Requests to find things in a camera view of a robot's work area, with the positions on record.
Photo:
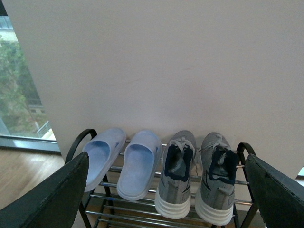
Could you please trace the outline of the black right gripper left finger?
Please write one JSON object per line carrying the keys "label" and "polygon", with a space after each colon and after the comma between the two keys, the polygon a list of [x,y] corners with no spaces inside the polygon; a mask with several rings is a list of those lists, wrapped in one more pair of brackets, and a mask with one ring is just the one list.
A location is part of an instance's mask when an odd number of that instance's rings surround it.
{"label": "black right gripper left finger", "polygon": [[70,228],[86,187],[89,157],[82,152],[0,211],[2,228]]}

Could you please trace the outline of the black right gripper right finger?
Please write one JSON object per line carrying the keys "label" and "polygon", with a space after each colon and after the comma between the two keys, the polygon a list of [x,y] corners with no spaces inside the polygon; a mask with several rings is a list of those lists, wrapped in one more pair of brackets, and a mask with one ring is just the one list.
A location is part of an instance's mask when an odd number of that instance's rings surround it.
{"label": "black right gripper right finger", "polygon": [[254,200],[268,228],[304,226],[304,187],[257,156],[250,154],[245,170]]}

